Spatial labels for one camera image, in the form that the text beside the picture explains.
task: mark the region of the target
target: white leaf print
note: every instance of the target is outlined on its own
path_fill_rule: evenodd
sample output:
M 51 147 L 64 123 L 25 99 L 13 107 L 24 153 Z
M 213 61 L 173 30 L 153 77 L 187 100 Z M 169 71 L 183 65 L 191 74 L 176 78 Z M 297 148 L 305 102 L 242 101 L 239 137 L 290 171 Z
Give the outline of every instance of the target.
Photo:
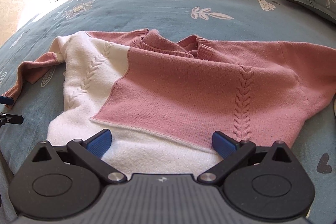
M 68 9 L 68 8 L 69 8 L 69 6 L 66 6 L 62 11 L 57 12 L 58 15 L 55 16 L 55 17 L 53 18 L 53 20 L 58 19 L 58 18 L 62 15 L 62 13 L 66 13 L 66 12 L 68 12 L 68 11 L 66 11 L 66 9 Z
M 198 18 L 198 14 L 195 12 L 192 12 L 190 15 L 193 19 L 197 19 Z
M 204 8 L 204 9 L 201 9 L 199 12 L 200 13 L 207 13 L 207 12 L 210 12 L 211 11 L 211 8 Z
M 56 66 L 53 66 L 53 68 L 48 70 L 48 72 L 44 75 L 44 77 L 42 79 L 42 82 L 41 82 L 41 87 L 42 88 L 44 88 L 49 83 L 49 81 L 51 80 L 51 78 L 54 75 L 55 69 L 56 69 Z
M 209 20 L 209 17 L 206 14 L 199 12 L 199 17 L 205 20 Z
M 192 12 L 198 12 L 199 9 L 200 9 L 199 7 L 195 7 L 195 8 L 193 8 L 191 11 L 192 11 Z
M 2 83 L 2 81 L 4 80 L 4 78 L 5 78 L 6 75 L 7 75 L 6 72 L 4 72 L 4 73 L 2 73 L 2 74 L 0 75 L 0 85 L 1 85 L 1 83 Z
M 24 34 L 25 32 L 23 32 L 14 42 L 13 42 L 13 44 L 9 47 L 9 48 L 12 48 L 13 46 L 15 46 L 18 42 L 19 42 L 19 40 L 20 40 L 20 38 L 23 36 L 23 34 Z
M 208 13 L 208 15 L 215 17 L 215 18 L 219 18 L 219 19 L 234 19 L 231 16 L 228 16 L 226 14 L 221 14 L 221 13 Z

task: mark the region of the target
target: black clamp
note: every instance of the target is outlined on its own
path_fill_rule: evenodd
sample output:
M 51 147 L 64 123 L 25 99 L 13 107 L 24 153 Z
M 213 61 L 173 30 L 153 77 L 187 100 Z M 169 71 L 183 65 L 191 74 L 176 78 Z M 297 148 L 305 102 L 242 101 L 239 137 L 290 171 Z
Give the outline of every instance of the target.
M 12 105 L 14 104 L 14 100 L 11 97 L 0 96 L 0 104 Z M 0 128 L 6 123 L 22 124 L 23 117 L 21 115 L 14 115 L 0 112 Z
M 39 142 L 9 187 L 20 215 L 15 224 L 309 223 L 314 186 L 282 141 L 257 147 L 216 131 L 212 143 L 223 160 L 197 180 L 192 174 L 127 180 L 100 160 L 111 142 L 107 129 L 66 146 Z

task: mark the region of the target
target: cable knit pattern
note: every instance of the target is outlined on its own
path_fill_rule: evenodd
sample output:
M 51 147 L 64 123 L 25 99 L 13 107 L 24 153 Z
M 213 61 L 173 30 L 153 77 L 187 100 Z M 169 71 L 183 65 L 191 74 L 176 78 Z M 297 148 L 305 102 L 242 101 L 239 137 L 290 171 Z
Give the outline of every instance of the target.
M 234 134 L 236 140 L 250 140 L 250 102 L 251 88 L 253 85 L 253 70 L 251 67 L 241 66 L 239 83 L 236 92 L 235 116 L 234 116 Z
M 95 71 L 98 69 L 99 65 L 101 65 L 109 57 L 110 47 L 111 43 L 105 42 L 102 55 L 95 56 L 94 60 L 91 61 L 91 64 L 86 70 L 86 76 L 81 82 L 80 88 L 76 89 L 70 95 L 68 95 L 68 109 L 73 108 L 75 99 L 78 96 L 84 95 L 85 93 L 88 92 L 88 89 L 90 88 L 90 82 L 92 80 L 93 75 L 95 74 Z

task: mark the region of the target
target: sweater sleeve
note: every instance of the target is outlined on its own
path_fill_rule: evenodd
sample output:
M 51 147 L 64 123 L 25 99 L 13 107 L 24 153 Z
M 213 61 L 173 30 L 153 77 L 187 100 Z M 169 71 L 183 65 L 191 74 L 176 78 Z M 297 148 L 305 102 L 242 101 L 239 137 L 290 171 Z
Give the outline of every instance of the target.
M 311 43 L 279 42 L 286 65 L 298 75 L 298 82 L 312 117 L 325 108 L 336 92 L 336 50 Z
M 18 99 L 22 86 L 25 81 L 34 84 L 39 80 L 52 66 L 67 62 L 67 49 L 69 44 L 76 51 L 89 51 L 88 45 L 92 39 L 102 39 L 108 42 L 114 42 L 125 46 L 131 46 L 136 37 L 144 36 L 148 29 L 135 30 L 133 32 L 85 32 L 79 31 L 75 34 L 65 37 L 56 37 L 52 42 L 49 52 L 41 55 L 35 61 L 22 62 L 17 69 L 17 81 L 15 85 L 6 91 L 3 96 L 11 97 L 14 103 Z

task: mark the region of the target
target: pink sweater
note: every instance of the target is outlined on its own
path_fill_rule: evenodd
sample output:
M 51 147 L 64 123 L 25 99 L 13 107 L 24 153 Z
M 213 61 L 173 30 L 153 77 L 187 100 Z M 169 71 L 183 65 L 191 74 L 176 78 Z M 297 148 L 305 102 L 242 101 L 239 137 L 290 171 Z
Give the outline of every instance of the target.
M 336 91 L 336 50 L 303 42 L 210 41 L 192 35 L 173 43 L 157 30 L 145 29 L 78 32 L 57 37 L 50 51 L 55 54 L 24 62 L 18 76 L 34 82 L 45 68 L 32 67 L 65 59 L 65 112 L 48 130 L 54 145 L 85 139 L 76 135 L 83 127 L 89 128 L 88 136 L 93 135 L 99 128 L 85 124 L 90 122 L 126 130 L 116 133 L 117 138 L 134 153 L 136 149 L 127 145 L 142 142 L 145 137 L 136 135 L 140 132 L 157 136 L 162 149 L 165 142 L 174 142 L 209 152 L 215 130 L 237 141 L 269 146 L 283 140 L 291 146 L 305 120 L 326 107 Z M 16 99 L 21 83 L 4 95 Z M 153 159 L 158 154 L 151 149 L 146 153 Z M 106 161 L 123 166 L 112 156 Z M 132 171 L 148 172 L 149 165 Z M 128 167 L 121 171 L 127 173 Z

